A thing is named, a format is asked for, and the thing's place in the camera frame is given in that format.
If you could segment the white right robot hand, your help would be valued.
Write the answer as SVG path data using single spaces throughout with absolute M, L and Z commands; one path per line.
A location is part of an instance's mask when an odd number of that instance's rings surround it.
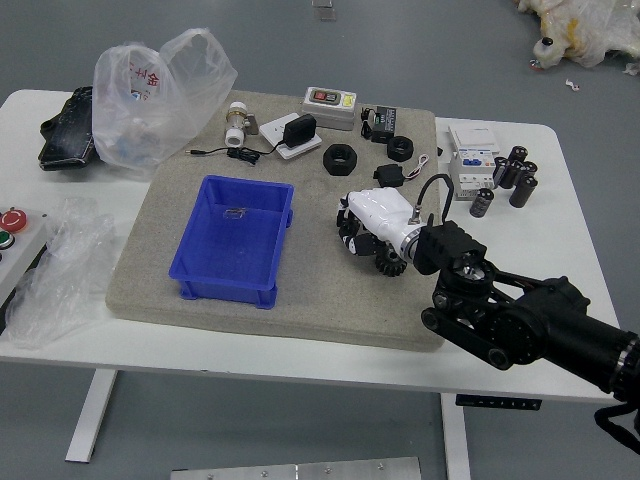
M 401 260 L 412 262 L 420 229 L 420 207 L 412 206 L 396 188 L 349 192 L 339 201 L 339 237 L 354 255 L 370 256 L 391 247 Z

